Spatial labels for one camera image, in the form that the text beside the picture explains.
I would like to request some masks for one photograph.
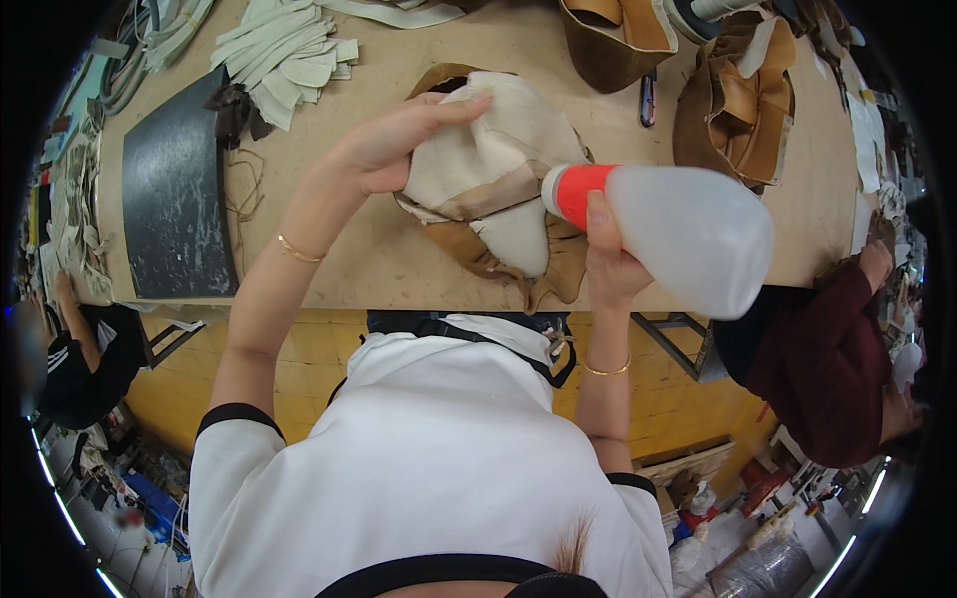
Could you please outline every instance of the hair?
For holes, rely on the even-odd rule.
[[[589,543],[594,515],[579,513],[572,525],[555,543],[551,568],[562,573],[581,575],[585,561],[585,546]]]

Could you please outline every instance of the black cutting board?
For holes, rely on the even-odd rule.
[[[216,113],[203,108],[226,81],[225,68],[216,69],[123,138],[123,229],[140,299],[231,297],[239,287]]]

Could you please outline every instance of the red object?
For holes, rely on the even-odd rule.
[[[755,423],[755,424],[760,424],[760,423],[761,423],[761,420],[763,420],[763,419],[765,418],[765,415],[768,413],[768,408],[769,408],[769,407],[770,407],[770,405],[768,405],[768,403],[765,402],[765,405],[764,405],[763,407],[761,407],[761,412],[758,413],[758,418],[757,418],[756,420],[754,420],[754,423]]]
[[[588,192],[605,190],[608,173],[620,165],[581,164],[562,172],[557,185],[555,205],[562,216],[582,231],[588,229]]]
[[[747,488],[741,514],[748,518],[788,481],[788,474],[780,469],[772,474],[757,459],[751,459],[741,470],[741,481]]]
[[[705,521],[711,521],[714,518],[718,517],[718,509],[714,507],[708,507],[708,510],[704,513],[704,517],[699,517],[697,515],[692,515],[687,511],[678,511],[678,517],[681,519],[681,522],[684,523],[684,526],[688,528],[688,531],[693,531],[696,527],[704,523]]]
[[[891,360],[867,277],[848,264],[807,305],[780,305],[747,374],[813,461],[850,467],[877,454]]]

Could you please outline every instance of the dark red sweater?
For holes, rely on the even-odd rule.
[[[848,264],[807,306],[778,311],[746,381],[811,460],[850,467],[877,454],[890,379],[877,301]]]

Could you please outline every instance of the white t-shirt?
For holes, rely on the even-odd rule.
[[[551,413],[542,376],[511,351],[372,333],[347,370],[292,446],[248,405],[204,418],[189,488],[204,596],[377,595],[396,587],[389,579],[450,575],[518,583],[548,570],[582,517],[591,521],[583,575],[609,596],[671,595],[654,487],[605,476],[585,435]],[[409,557],[420,558],[393,563]],[[471,572],[478,562],[482,572]]]

